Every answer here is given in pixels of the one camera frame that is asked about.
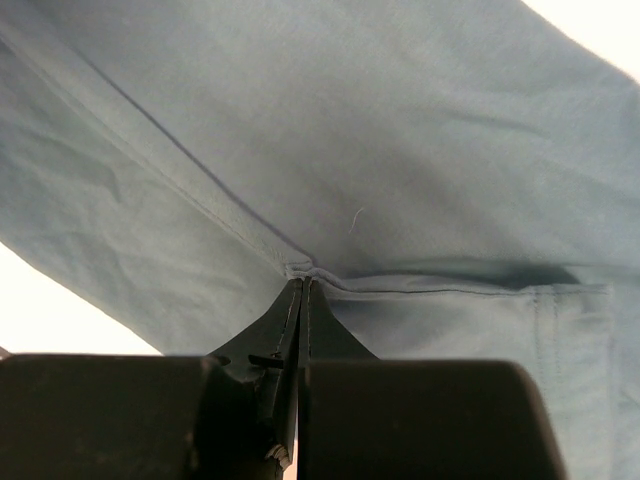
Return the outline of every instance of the cloth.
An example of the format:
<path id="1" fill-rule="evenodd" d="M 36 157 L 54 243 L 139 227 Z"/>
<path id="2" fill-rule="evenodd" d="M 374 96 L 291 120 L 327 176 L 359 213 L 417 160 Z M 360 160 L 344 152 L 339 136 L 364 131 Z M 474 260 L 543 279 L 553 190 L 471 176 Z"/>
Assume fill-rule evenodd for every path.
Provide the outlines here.
<path id="1" fill-rule="evenodd" d="M 517 353 L 504 325 L 531 318 L 531 298 L 590 312 L 587 284 L 611 284 L 610 312 L 556 323 L 604 355 L 613 313 L 606 375 L 558 338 L 568 378 L 615 385 L 592 420 L 618 443 L 594 456 L 584 420 L 563 451 L 575 478 L 640 477 L 638 86 L 525 6 L 0 0 L 0 42 L 0 236 L 34 266 L 163 352 L 194 354 L 286 277 L 323 281 L 345 324 L 380 352 L 404 339 L 412 358 L 443 351 L 418 321 L 431 303 L 344 308 L 339 292 L 406 293 L 398 274 L 528 292 L 527 308 L 483 302 L 486 327 L 452 325 L 467 356 Z M 475 302 L 460 307 L 474 318 Z M 556 380 L 552 411 L 578 395 Z"/>

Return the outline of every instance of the dark object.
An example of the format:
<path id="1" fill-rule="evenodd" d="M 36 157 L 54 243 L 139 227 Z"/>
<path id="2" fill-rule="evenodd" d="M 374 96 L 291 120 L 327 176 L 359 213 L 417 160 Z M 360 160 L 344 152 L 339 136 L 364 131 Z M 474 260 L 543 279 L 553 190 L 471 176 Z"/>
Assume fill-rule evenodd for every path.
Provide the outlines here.
<path id="1" fill-rule="evenodd" d="M 273 480 L 293 451 L 296 399 L 303 480 L 565 478 L 522 369 L 377 360 L 310 279 L 202 359 L 4 360 L 0 472 Z"/>

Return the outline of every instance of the gray fabric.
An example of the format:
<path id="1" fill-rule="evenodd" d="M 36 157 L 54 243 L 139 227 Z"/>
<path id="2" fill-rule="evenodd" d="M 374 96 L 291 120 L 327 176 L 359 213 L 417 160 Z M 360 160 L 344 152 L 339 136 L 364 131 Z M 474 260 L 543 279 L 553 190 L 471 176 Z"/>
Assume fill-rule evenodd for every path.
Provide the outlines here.
<path id="1" fill-rule="evenodd" d="M 381 354 L 531 363 L 546 339 L 575 478 L 640 476 L 638 87 L 526 7 L 0 0 L 0 42 L 0 239 L 37 268 L 167 353 L 305 275 Z M 619 382 L 601 290 L 549 286 L 565 269 L 621 292 Z M 434 275 L 455 305 L 423 301 Z"/>

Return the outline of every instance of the garment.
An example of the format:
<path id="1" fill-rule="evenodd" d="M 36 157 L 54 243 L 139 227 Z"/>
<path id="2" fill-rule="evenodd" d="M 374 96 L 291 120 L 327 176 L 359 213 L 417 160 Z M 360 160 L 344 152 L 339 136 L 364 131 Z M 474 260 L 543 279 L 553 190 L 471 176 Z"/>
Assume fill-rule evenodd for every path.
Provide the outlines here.
<path id="1" fill-rule="evenodd" d="M 0 41 L 0 236 L 37 268 L 195 354 L 287 277 L 323 281 L 365 344 L 412 358 L 442 352 L 412 285 L 525 292 L 528 309 L 491 307 L 498 323 L 535 311 L 540 289 L 592 312 L 608 291 L 593 285 L 612 285 L 583 319 L 598 335 L 571 334 L 599 339 L 601 365 L 616 340 L 618 368 L 591 386 L 611 382 L 599 418 L 625 415 L 620 443 L 571 458 L 638 477 L 638 86 L 524 5 L 1 0 Z M 346 308 L 344 292 L 410 298 Z M 412 322 L 372 320 L 409 307 Z M 598 330 L 609 318 L 615 338 Z M 460 355 L 500 350 L 463 348 L 489 325 L 447 328 Z"/>

